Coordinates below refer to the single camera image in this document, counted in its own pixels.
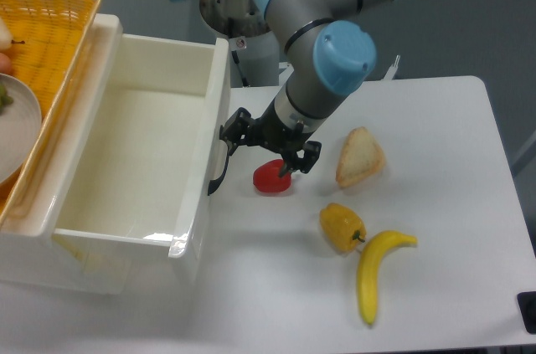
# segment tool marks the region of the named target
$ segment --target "white drawer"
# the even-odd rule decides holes
[[[0,233],[0,278],[115,293],[132,261],[171,258],[192,284],[223,160],[228,43],[122,34],[110,15],[92,38],[40,182]]]

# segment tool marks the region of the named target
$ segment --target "black object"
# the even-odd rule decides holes
[[[219,128],[219,139],[227,145],[227,157],[222,174],[211,180],[208,194],[211,195],[219,188],[225,178],[229,158],[233,156],[238,146],[261,146],[274,153],[279,153],[283,159],[279,177],[283,177],[288,172],[300,171],[307,174],[320,157],[322,144],[315,141],[305,141],[310,134],[303,133],[303,126],[296,129],[283,129],[278,139],[271,135],[271,126],[275,120],[274,115],[263,115],[261,118],[253,119],[248,110],[240,107],[228,120],[224,126]],[[278,129],[285,128],[281,123]]]
[[[518,303],[525,329],[531,335],[536,335],[536,291],[519,293]]]

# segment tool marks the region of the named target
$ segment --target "pepper stem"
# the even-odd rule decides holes
[[[352,236],[352,241],[354,241],[356,239],[361,241],[362,243],[365,242],[365,240],[361,238],[361,232],[359,230],[356,230],[356,232]]]

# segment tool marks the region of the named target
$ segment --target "banana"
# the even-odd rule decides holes
[[[417,244],[412,235],[386,230],[376,234],[363,249],[357,273],[359,312],[369,325],[374,323],[378,309],[378,270],[382,258],[393,248]]]

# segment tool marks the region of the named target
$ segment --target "fruit in basket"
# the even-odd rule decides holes
[[[4,53],[0,53],[0,74],[11,75],[13,73],[13,66],[11,59]]]
[[[378,271],[381,261],[391,249],[409,244],[416,245],[417,238],[386,230],[374,235],[361,253],[357,274],[358,304],[363,320],[369,325],[374,323],[378,309]]]
[[[11,35],[11,32],[9,32],[8,27],[2,18],[0,18],[0,51],[9,49],[11,47],[12,40],[13,36]]]
[[[6,87],[0,83],[0,112],[5,105],[11,105],[13,103],[13,97],[8,95]]]

